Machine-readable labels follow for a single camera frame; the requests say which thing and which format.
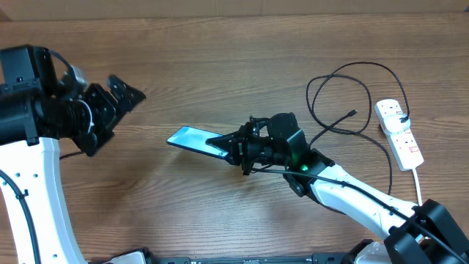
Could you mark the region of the blue Galaxy smartphone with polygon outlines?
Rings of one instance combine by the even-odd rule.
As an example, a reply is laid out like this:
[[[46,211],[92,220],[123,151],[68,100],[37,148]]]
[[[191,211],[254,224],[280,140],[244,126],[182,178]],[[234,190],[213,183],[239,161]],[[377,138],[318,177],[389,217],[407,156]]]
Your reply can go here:
[[[172,134],[166,143],[195,153],[208,155],[213,158],[225,159],[228,152],[206,143],[208,139],[220,137],[220,134],[189,126],[181,127]]]

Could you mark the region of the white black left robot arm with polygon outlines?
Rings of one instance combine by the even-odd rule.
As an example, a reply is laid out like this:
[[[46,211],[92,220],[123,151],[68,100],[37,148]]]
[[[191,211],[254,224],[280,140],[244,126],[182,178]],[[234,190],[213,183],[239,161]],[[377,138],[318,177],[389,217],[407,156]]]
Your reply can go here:
[[[116,76],[89,83],[72,65],[58,78],[48,48],[1,51],[1,192],[19,263],[83,263],[60,176],[59,140],[93,156],[145,98]]]

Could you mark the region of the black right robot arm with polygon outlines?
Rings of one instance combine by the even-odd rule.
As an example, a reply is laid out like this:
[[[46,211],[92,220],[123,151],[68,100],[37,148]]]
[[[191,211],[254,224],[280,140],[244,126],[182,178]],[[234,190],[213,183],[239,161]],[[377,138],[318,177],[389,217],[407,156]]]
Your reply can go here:
[[[397,199],[353,177],[310,147],[293,113],[252,117],[206,143],[225,160],[254,172],[280,174],[299,197],[349,216],[380,241],[363,241],[344,263],[467,263],[468,238],[440,203]]]

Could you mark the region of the white charger adapter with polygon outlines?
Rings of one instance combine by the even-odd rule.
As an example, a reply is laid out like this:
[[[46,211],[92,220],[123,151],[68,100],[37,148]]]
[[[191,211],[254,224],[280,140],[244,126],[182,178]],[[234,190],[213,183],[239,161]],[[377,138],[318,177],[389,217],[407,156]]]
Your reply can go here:
[[[399,133],[410,127],[410,118],[403,113],[387,115],[383,118],[382,125],[387,135]]]

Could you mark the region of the white power strip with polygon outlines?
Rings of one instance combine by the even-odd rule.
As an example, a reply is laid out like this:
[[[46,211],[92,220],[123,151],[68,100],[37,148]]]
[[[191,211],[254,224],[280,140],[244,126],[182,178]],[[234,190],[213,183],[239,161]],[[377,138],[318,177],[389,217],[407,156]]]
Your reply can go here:
[[[385,116],[398,113],[405,114],[399,105],[399,102],[394,99],[378,101],[374,106],[374,110],[382,130],[382,121]],[[422,165],[424,158],[410,127],[405,131],[391,135],[385,134],[385,136],[401,171],[414,170],[418,166]]]

